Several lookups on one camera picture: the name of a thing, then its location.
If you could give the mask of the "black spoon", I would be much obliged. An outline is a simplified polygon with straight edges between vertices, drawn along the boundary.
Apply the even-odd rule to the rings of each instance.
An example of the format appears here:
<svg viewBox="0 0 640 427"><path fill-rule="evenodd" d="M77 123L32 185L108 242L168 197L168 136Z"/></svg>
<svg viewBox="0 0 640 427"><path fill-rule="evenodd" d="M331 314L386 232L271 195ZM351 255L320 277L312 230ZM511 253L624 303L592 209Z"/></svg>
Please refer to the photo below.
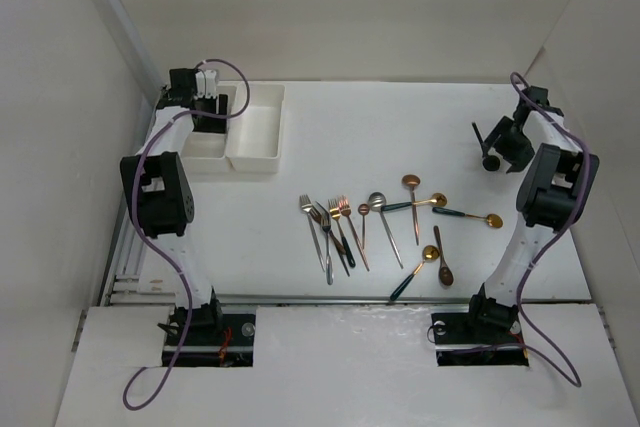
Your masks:
<svg viewBox="0 0 640 427"><path fill-rule="evenodd" d="M485 144L477 124L472 122L471 125L480 144L483 168L488 172L498 171L500 168L500 159L496 155L489 153L489 147Z"/></svg>

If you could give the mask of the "copper spoon long handle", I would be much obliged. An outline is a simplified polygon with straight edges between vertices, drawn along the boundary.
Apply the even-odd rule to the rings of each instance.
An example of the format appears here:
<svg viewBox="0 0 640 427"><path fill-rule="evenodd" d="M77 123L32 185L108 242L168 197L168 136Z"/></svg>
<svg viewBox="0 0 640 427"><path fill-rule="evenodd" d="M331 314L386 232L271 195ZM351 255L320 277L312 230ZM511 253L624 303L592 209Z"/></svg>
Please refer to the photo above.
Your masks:
<svg viewBox="0 0 640 427"><path fill-rule="evenodd" d="M409 195L410 195L410 200L412 203L414 203L416 201L416 196L415 196L415 189L420 185L421 180L417 175L414 174L406 174L402 177L402 185L404 187L406 187L409 191ZM417 214L417 206L412 204L411 205L411 212L412 212L412 221L413 221L413 231L414 231L414 237L415 237L415 242L417 245L420 245L420 226L419 226L419 220L418 220L418 214Z"/></svg>

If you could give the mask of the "dark bronze spoon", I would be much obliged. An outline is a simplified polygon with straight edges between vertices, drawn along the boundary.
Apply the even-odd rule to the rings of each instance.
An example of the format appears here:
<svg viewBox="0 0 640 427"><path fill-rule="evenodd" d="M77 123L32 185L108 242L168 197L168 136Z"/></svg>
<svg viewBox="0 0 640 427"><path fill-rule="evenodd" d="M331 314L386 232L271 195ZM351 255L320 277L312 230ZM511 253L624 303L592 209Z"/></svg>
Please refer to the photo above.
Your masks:
<svg viewBox="0 0 640 427"><path fill-rule="evenodd" d="M452 273L451 269L449 268L449 266L448 266L448 264L447 264L447 262L445 260L440 229L439 229L438 226L434 226L433 227L433 231L434 231L434 236L435 236L435 240L436 240L436 245L437 245L437 248L438 248L439 253L440 253L440 256L439 256L440 266L439 266L439 269L438 269L439 282L444 287L451 287L453 285L453 283L454 283L454 276L453 276L453 273Z"/></svg>

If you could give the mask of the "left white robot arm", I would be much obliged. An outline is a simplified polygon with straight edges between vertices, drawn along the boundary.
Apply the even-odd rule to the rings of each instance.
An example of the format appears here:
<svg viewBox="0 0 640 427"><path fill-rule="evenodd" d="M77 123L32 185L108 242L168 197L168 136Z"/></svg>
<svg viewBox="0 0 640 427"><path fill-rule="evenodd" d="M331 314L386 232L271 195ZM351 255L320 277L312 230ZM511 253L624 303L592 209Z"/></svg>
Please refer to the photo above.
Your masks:
<svg viewBox="0 0 640 427"><path fill-rule="evenodd" d="M221 337L224 320L191 246L195 201L181 153L207 120L227 125L228 110L217 107L217 87L218 72L201 64L171 70L145 143L119 164L129 218L146 246L167 262L177 284L175 310L164 328L178 334L189 330L205 344Z"/></svg>

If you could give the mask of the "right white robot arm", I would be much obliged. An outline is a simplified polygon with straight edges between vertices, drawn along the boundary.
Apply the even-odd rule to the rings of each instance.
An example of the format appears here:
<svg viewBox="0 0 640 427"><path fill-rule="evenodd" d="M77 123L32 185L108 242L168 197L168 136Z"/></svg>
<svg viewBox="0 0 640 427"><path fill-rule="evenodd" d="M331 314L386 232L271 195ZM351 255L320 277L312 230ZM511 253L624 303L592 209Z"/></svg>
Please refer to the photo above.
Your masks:
<svg viewBox="0 0 640 427"><path fill-rule="evenodd" d="M477 341L508 331L517 321L521 282L584 211L600 159L564 126L548 90L525 85L511 117L502 117L479 139L483 166L494 159L509 173L526 175L516 196L518 212L511 240L493 273L471 297L463 316L465 333Z"/></svg>

